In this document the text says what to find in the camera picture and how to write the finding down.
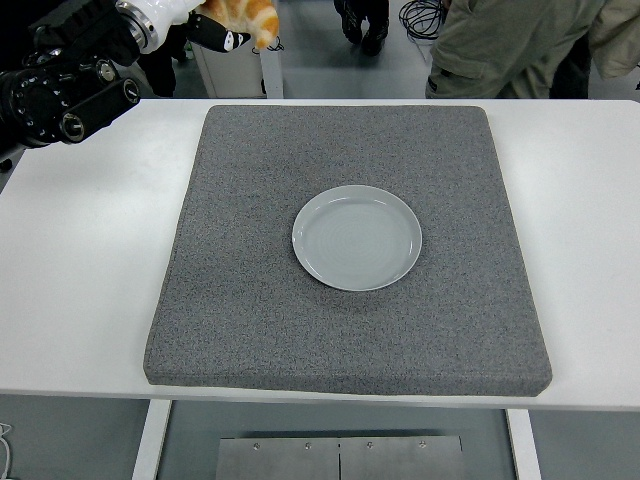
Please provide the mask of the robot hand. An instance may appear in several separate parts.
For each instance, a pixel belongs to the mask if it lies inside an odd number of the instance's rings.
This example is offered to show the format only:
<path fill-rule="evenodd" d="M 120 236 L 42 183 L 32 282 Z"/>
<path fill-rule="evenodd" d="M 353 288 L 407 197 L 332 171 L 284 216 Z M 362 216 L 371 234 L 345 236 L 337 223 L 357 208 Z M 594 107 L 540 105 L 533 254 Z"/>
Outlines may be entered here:
<path fill-rule="evenodd" d="M 191 43 L 220 53 L 231 52 L 251 39 L 248 32 L 229 29 L 196 13 L 202 1 L 133 0 L 118 1 L 116 8 L 127 19 L 141 54 L 150 54 L 167 40 L 171 27 L 183 25 Z"/>

